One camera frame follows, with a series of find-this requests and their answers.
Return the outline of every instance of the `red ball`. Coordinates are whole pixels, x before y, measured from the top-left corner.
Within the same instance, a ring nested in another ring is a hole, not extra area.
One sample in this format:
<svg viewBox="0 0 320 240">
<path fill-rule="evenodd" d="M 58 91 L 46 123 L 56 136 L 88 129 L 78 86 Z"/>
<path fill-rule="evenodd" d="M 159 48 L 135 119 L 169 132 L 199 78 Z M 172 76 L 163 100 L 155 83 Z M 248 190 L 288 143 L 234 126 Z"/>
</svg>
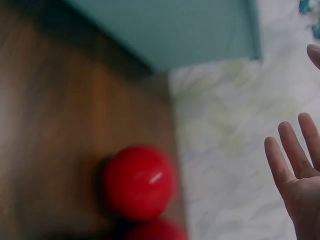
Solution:
<svg viewBox="0 0 320 240">
<path fill-rule="evenodd" d="M 125 240 L 187 240 L 186 236 L 178 226 L 159 218 L 129 231 Z"/>
<path fill-rule="evenodd" d="M 103 178 L 106 204 L 132 221 L 161 215 L 177 186 L 172 161 L 161 150 L 147 145 L 118 152 Z"/>
</svg>

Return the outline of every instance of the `hand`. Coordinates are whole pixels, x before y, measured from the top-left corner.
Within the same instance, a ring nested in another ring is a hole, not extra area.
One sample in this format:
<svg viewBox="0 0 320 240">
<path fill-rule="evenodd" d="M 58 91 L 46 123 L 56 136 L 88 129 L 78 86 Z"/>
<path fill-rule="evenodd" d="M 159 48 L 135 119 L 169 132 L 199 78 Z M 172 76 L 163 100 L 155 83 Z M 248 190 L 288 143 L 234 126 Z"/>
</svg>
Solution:
<svg viewBox="0 0 320 240">
<path fill-rule="evenodd" d="M 301 113 L 298 121 L 313 166 L 288 122 L 282 122 L 278 132 L 294 175 L 273 137 L 265 139 L 265 154 L 297 239 L 320 240 L 320 136 L 307 113 Z"/>
</svg>

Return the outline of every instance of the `white bedsheet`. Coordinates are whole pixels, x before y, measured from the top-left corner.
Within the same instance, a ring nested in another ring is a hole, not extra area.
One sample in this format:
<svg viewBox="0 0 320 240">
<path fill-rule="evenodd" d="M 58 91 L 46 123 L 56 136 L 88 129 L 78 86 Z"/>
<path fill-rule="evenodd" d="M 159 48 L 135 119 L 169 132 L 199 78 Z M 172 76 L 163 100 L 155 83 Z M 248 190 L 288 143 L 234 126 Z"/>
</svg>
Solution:
<svg viewBox="0 0 320 240">
<path fill-rule="evenodd" d="M 298 0 L 260 0 L 263 62 L 245 59 L 175 70 L 170 75 L 193 240 L 293 240 L 291 220 L 265 158 L 265 137 L 281 121 L 302 136 L 297 114 L 320 127 L 316 43 Z"/>
</svg>

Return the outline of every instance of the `teal box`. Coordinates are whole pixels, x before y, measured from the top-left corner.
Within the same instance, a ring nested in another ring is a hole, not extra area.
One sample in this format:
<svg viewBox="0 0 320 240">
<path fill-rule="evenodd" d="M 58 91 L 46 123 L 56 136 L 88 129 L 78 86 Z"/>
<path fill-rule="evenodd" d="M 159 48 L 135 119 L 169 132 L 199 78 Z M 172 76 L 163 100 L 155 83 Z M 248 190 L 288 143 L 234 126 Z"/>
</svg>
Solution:
<svg viewBox="0 0 320 240">
<path fill-rule="evenodd" d="M 262 57 L 255 0 L 66 0 L 157 72 Z"/>
</svg>

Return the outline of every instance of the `wooden surface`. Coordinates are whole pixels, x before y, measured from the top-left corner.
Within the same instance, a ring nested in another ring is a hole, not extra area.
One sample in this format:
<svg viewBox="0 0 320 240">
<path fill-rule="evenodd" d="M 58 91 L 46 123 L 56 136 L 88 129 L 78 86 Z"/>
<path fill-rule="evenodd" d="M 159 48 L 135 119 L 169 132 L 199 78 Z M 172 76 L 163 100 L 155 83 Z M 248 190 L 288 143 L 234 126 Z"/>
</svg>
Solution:
<svg viewBox="0 0 320 240">
<path fill-rule="evenodd" d="M 0 0 L 0 239 L 107 231 L 102 159 L 134 143 L 176 156 L 167 80 L 146 74 L 60 1 Z M 184 224 L 181 197 L 168 215 Z"/>
</svg>

